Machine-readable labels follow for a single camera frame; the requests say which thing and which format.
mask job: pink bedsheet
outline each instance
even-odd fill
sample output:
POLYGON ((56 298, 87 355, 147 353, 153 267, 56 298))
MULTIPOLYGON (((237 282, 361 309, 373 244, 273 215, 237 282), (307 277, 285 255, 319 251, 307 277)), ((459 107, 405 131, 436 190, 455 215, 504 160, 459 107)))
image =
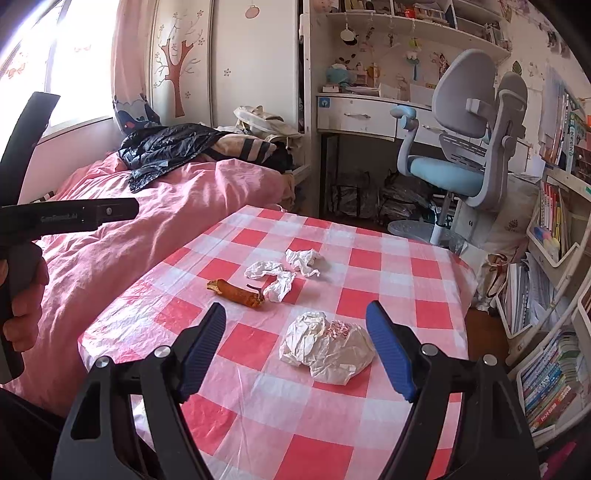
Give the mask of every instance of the pink bedsheet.
POLYGON ((57 414, 67 414, 86 374, 77 339, 109 303, 227 215, 244 205, 278 203, 284 191, 280 173, 240 160, 188 163, 135 195, 127 188, 128 175, 113 154, 76 171, 57 199, 135 196, 135 220, 39 242, 51 278, 39 338, 24 354, 24 373, 7 388, 57 414))

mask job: drawer handle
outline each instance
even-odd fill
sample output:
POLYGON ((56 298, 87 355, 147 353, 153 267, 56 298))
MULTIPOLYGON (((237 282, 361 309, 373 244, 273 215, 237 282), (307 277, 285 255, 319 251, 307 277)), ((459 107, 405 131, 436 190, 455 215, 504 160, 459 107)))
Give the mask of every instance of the drawer handle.
POLYGON ((371 118, 371 116, 367 115, 366 113, 344 113, 344 116, 350 116, 353 118, 371 118))
POLYGON ((426 130, 430 130, 431 132, 435 132, 437 134, 446 134, 447 133, 443 128, 430 127, 428 125, 421 125, 421 127, 423 127, 426 130))

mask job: white plastic wrapper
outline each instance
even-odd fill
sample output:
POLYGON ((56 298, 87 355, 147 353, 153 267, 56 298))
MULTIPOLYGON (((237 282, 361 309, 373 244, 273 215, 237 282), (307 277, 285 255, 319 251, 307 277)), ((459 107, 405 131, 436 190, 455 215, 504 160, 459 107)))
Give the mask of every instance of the white plastic wrapper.
POLYGON ((311 265, 314 265, 314 260, 316 258, 321 258, 316 250, 299 250, 294 252, 287 249, 285 252, 287 263, 289 263, 294 270, 300 270, 301 274, 305 277, 311 277, 312 275, 316 275, 317 277, 320 276, 320 272, 311 267, 311 265))
POLYGON ((287 328, 279 359, 310 367, 314 380, 333 385, 347 382, 375 356, 367 331, 355 324, 329 322, 322 312, 306 312, 287 328))
POLYGON ((244 272, 246 278, 258 280, 265 275, 274 275, 277 279, 270 284, 262 294, 266 300, 279 303, 290 292, 291 284, 296 277, 294 272, 283 270, 283 265, 279 262, 259 261, 253 263, 244 272))

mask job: desk drawer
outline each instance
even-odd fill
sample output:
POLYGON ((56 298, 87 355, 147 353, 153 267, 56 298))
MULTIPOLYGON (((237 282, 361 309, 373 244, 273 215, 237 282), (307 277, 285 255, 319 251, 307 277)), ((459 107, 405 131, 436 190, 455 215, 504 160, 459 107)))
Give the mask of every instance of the desk drawer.
POLYGON ((319 97, 317 127, 394 138, 397 122, 390 115, 392 107, 376 100, 319 97))
MULTIPOLYGON (((463 135, 456 134, 443 128, 437 122, 437 120, 435 120, 435 115, 433 115, 433 112, 431 110, 423 110, 421 108, 417 108, 416 111, 419 127, 417 137, 414 139, 415 142, 433 145, 434 147, 441 148, 441 144, 439 143, 439 135, 445 132, 455 135, 456 137, 463 138, 468 142, 470 141, 469 137, 464 137, 463 135)), ((398 138, 404 139, 406 137, 406 134, 407 131, 404 128, 402 128, 401 124, 399 124, 396 136, 398 138)))

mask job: window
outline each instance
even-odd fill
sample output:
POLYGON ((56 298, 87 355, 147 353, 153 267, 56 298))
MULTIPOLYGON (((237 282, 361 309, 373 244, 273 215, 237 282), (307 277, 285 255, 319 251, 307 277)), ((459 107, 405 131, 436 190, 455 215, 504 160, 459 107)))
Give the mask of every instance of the window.
POLYGON ((0 152, 35 91, 61 98, 46 133, 112 115, 111 46, 119 0, 61 0, 0 65, 0 152))

